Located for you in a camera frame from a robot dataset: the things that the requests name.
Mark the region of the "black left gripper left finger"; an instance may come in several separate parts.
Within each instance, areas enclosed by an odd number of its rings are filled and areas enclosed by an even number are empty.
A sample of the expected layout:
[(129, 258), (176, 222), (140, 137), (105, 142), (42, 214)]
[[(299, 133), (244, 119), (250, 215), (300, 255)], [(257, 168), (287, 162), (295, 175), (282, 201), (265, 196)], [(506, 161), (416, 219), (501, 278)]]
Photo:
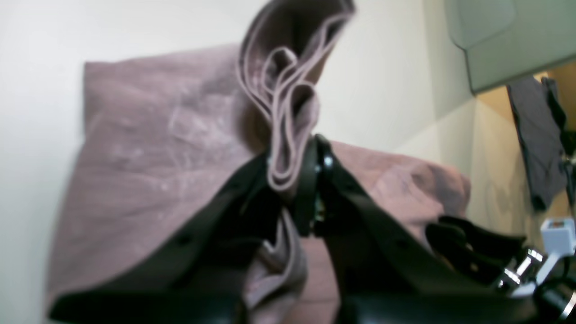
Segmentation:
[(247, 288), (288, 256), (282, 201), (263, 153), (151, 256), (95, 288), (58, 297), (49, 317), (66, 324), (248, 324)]

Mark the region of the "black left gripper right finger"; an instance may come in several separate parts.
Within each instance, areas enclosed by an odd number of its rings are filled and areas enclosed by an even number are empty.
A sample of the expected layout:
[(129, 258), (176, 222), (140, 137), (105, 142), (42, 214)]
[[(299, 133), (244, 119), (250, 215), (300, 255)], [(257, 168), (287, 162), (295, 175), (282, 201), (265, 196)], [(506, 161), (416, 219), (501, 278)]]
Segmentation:
[(315, 234), (327, 246), (338, 324), (540, 322), (530, 297), (504, 297), (427, 252), (368, 196), (322, 135), (305, 146), (293, 211), (300, 235)]

